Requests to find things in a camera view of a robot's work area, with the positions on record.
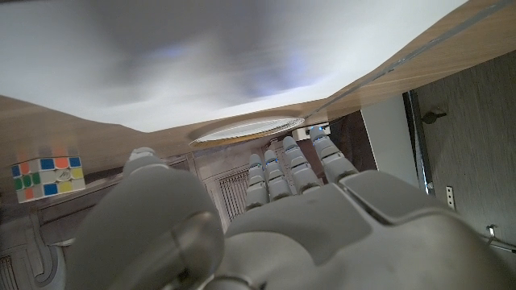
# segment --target colorful cube sticker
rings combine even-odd
[[[18,202],[85,189],[79,157],[40,158],[11,167]]]

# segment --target robot finger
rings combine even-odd
[[[268,182],[268,193],[271,201],[292,195],[289,184],[277,161],[276,153],[272,150],[265,152],[265,175]]]
[[[344,154],[333,144],[322,128],[313,127],[310,130],[310,139],[324,167],[328,182],[337,183],[345,176],[358,173],[353,164],[344,157]]]
[[[268,203],[267,183],[261,158],[257,154],[249,158],[249,187],[246,200],[246,210]]]
[[[293,182],[298,194],[318,189],[321,186],[318,178],[296,141],[290,136],[285,137],[283,139],[283,148],[285,149],[287,162],[290,165]]]

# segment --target gray plastic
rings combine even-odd
[[[285,155],[291,168],[294,168],[299,164],[308,163],[308,160],[306,160],[305,155],[303,154],[301,149],[299,149],[299,147],[291,148],[289,151],[285,153]]]
[[[246,210],[254,209],[268,203],[267,185],[264,181],[253,184],[248,188]]]
[[[451,212],[412,185],[383,172],[367,171],[339,182],[349,193],[391,224],[434,212]]]
[[[256,165],[262,165],[261,158],[257,154],[252,154],[251,157],[249,157],[249,168],[252,168]]]
[[[107,289],[157,289],[175,280],[183,269],[186,265],[179,246],[172,232],[167,231],[152,241],[129,265],[124,265],[123,271]]]
[[[327,184],[317,194],[284,198],[238,216],[226,237],[249,232],[283,234],[301,244],[316,265],[322,265],[371,230],[342,190]]]
[[[353,164],[340,151],[323,158],[321,164],[328,182],[337,183],[345,176],[358,173]]]
[[[29,215],[32,228],[31,235],[34,237],[43,272],[35,275],[34,282],[38,288],[51,288],[62,290],[65,288],[66,262],[60,246],[47,246],[40,234],[40,219],[37,212]]]
[[[134,161],[150,161],[152,157],[155,158],[145,156],[128,162],[124,175]],[[154,276],[152,285],[164,286],[177,278],[173,275],[178,272],[185,273],[181,277],[185,284],[195,284],[211,275],[220,263],[223,230],[205,187],[190,172],[168,168],[159,160],[142,165],[143,168],[132,167],[129,177],[124,177],[91,210],[77,230],[67,261],[69,289],[110,288],[115,277],[122,276],[127,267],[141,259],[142,253],[152,252],[150,245],[167,232],[173,233],[186,268],[169,269],[167,275]],[[163,264],[162,260],[154,262]]]
[[[267,150],[264,155],[265,155],[265,166],[267,166],[268,163],[271,163],[271,162],[277,160],[276,153],[274,153],[274,151],[272,151],[272,150]]]
[[[327,136],[324,136],[324,137],[319,138],[318,140],[315,140],[314,148],[315,148],[315,152],[317,152],[317,156],[319,157],[320,160],[330,154],[339,152],[339,149],[337,149],[337,147],[333,144],[333,142]]]
[[[292,192],[285,177],[280,176],[268,181],[268,194],[271,201],[277,201],[280,198],[291,196]]]
[[[285,149],[285,151],[288,151],[289,149],[292,149],[297,146],[298,144],[296,143],[296,140],[294,140],[292,137],[286,136],[283,139],[283,149]]]
[[[261,166],[249,168],[249,184],[253,185],[265,181],[264,169]]]
[[[281,165],[278,162],[267,164],[265,170],[267,172],[267,180],[269,181],[284,175],[283,171],[281,170]]]
[[[253,290],[248,284],[239,279],[231,277],[222,277],[211,280],[205,287],[204,290]]]
[[[278,202],[288,207],[286,202],[292,198]],[[256,219],[262,218],[259,212],[268,206],[256,210]],[[266,290],[514,289],[516,281],[507,266],[457,218],[434,214],[399,226],[383,226],[370,217],[368,221],[370,234],[338,249],[323,265],[314,264],[306,248],[285,234],[232,235],[226,239],[215,279],[245,277],[252,289],[265,285]],[[302,224],[293,221],[286,226]]]
[[[323,136],[326,136],[326,134],[324,133],[324,130],[321,127],[314,126],[312,129],[310,129],[310,139],[312,140],[312,142]]]
[[[167,168],[167,165],[155,155],[154,150],[151,148],[141,147],[135,149],[132,151],[129,160],[123,166],[123,175],[129,176],[134,171],[149,165]]]
[[[308,163],[292,168],[292,178],[298,194],[304,194],[307,189],[321,186]]]

